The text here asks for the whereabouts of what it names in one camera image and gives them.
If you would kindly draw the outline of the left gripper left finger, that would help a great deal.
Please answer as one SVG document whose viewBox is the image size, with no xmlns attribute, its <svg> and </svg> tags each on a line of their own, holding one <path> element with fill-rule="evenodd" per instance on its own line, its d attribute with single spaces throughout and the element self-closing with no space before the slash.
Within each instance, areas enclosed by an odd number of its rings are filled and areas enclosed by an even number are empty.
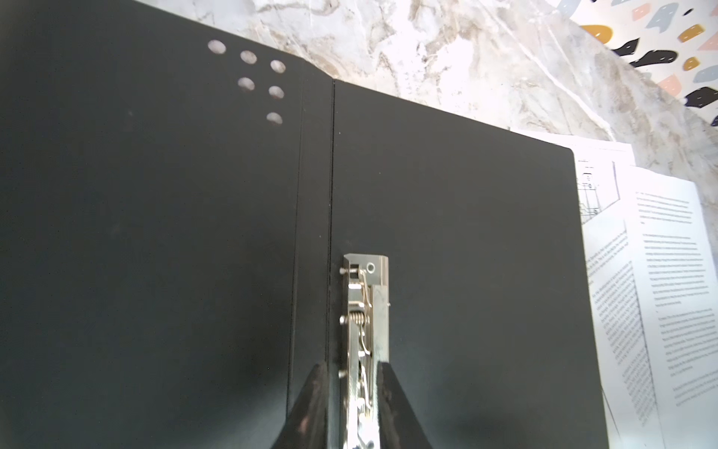
<svg viewBox="0 0 718 449">
<path fill-rule="evenodd" d="M 320 363 L 312 368 L 271 448 L 324 449 L 327 405 L 328 368 Z"/>
</svg>

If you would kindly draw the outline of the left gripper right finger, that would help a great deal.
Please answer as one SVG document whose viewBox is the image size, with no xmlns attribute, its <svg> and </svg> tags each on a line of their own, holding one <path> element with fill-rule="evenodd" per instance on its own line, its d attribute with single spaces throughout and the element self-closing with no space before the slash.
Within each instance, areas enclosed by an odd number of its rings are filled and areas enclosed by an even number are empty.
<svg viewBox="0 0 718 449">
<path fill-rule="evenodd" d="M 432 449 L 388 362 L 378 365 L 377 389 L 381 448 Z"/>
</svg>

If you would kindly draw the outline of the printed paper sheet with diagram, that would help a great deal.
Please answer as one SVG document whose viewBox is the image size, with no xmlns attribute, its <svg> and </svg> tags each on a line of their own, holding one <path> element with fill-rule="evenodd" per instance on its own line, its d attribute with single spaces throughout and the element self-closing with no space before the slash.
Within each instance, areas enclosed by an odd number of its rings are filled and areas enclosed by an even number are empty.
<svg viewBox="0 0 718 449">
<path fill-rule="evenodd" d="M 636 163 L 627 143 L 537 131 L 531 138 L 571 149 L 583 247 L 612 448 L 662 448 L 664 439 L 639 307 L 632 251 L 615 170 Z"/>
</svg>

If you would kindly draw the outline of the orange folder black inside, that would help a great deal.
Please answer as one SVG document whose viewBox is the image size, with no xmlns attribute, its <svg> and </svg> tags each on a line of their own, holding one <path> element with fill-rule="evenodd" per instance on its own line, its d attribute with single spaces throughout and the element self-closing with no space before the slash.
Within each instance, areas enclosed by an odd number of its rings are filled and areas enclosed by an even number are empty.
<svg viewBox="0 0 718 449">
<path fill-rule="evenodd" d="M 1 5 L 1 445 L 608 446 L 573 153 L 136 1 Z"/>
</svg>

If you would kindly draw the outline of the printed paper sheet top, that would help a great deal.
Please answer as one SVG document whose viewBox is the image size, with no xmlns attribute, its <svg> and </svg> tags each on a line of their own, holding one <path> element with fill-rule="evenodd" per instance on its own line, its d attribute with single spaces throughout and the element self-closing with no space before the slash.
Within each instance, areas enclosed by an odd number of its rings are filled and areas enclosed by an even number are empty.
<svg viewBox="0 0 718 449">
<path fill-rule="evenodd" d="M 717 445 L 717 277 L 696 186 L 617 168 L 666 447 Z"/>
</svg>

